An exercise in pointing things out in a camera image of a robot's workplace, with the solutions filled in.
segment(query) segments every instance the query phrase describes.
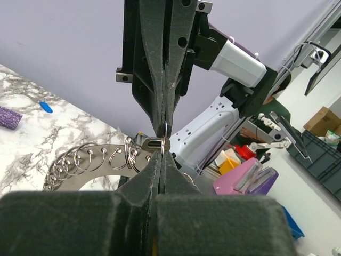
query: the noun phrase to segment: cardboard box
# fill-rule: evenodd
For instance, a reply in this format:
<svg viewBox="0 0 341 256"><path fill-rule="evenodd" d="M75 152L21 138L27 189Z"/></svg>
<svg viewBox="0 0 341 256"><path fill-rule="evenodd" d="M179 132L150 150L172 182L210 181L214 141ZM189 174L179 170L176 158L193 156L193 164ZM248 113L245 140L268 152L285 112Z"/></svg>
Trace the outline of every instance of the cardboard box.
<svg viewBox="0 0 341 256"><path fill-rule="evenodd" d="M335 130L333 130L333 132L339 136L341 136L341 125L339 125L338 128L336 128Z"/></svg>
<svg viewBox="0 0 341 256"><path fill-rule="evenodd" d="M331 110L322 107L305 125L304 129L316 136L325 136L328 130L334 131L341 125L341 119Z"/></svg>

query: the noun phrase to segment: bolt hole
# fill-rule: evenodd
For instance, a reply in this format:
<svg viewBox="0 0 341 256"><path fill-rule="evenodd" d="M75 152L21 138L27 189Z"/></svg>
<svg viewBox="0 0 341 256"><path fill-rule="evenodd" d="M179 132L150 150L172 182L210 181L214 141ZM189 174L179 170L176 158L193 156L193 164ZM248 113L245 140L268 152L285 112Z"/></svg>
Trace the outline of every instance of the bolt hole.
<svg viewBox="0 0 341 256"><path fill-rule="evenodd" d="M187 46L187 39L184 37L180 37L177 43L181 48L185 48Z"/></svg>
<svg viewBox="0 0 341 256"><path fill-rule="evenodd" d="M191 4L191 0L182 0L181 3L183 6L189 6Z"/></svg>
<svg viewBox="0 0 341 256"><path fill-rule="evenodd" d="M200 4L198 5L198 8L199 8L199 10L205 9L204 3L200 3Z"/></svg>

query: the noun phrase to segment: metal ring holder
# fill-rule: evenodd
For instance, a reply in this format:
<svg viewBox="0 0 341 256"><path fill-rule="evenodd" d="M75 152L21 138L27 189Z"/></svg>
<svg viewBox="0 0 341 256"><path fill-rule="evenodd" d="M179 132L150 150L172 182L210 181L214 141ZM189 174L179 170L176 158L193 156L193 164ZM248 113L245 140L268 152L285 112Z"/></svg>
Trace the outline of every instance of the metal ring holder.
<svg viewBox="0 0 341 256"><path fill-rule="evenodd" d="M43 190L79 190L87 182L107 175L131 178L147 165L150 158L151 153L142 150L131 137L125 139L124 145L87 142L57 157L48 169ZM114 166L113 162L122 164Z"/></svg>

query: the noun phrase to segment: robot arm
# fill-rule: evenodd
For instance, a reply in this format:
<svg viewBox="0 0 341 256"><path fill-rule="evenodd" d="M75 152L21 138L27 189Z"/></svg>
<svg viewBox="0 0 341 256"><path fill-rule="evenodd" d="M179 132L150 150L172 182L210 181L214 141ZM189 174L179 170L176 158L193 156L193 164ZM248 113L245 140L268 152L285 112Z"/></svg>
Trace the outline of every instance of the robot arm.
<svg viewBox="0 0 341 256"><path fill-rule="evenodd" d="M284 118L277 116L274 112L271 112L270 116L275 120L275 122L266 118L264 114L259 114L258 116L258 119L263 121L265 126L272 129L269 134L259 129L250 121L244 125L247 129L257 133L257 136L266 143L253 142L250 145L244 145L243 147L236 146L238 153L247 158L249 156L255 157L256 151L259 149L288 148L291 144L293 144L304 158L310 159L300 137L295 133L291 125Z"/></svg>
<svg viewBox="0 0 341 256"><path fill-rule="evenodd" d="M193 65L230 78L221 97L239 117L251 116L272 88L277 72L210 27L211 9L202 0L125 0L123 64L116 80L133 84L157 137L165 130L171 136L173 112L186 95Z"/></svg>
<svg viewBox="0 0 341 256"><path fill-rule="evenodd" d="M176 161L180 165L185 163L192 152L213 134L238 119L238 110L232 107L232 102L218 96L197 118L171 136L170 150L175 154Z"/></svg>

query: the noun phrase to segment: marble countertop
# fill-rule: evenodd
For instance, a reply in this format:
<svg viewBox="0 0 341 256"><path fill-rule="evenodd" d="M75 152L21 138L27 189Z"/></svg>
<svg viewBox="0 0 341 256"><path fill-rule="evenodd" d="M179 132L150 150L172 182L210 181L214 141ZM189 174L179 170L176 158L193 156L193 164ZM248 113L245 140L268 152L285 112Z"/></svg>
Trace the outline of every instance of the marble countertop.
<svg viewBox="0 0 341 256"><path fill-rule="evenodd" d="M53 113L25 94L47 102ZM23 115L15 130L0 126L0 197L10 191L42 190L51 163L73 146L124 143L120 131L3 66L0 106ZM114 190L118 181L119 176L100 177L82 190Z"/></svg>

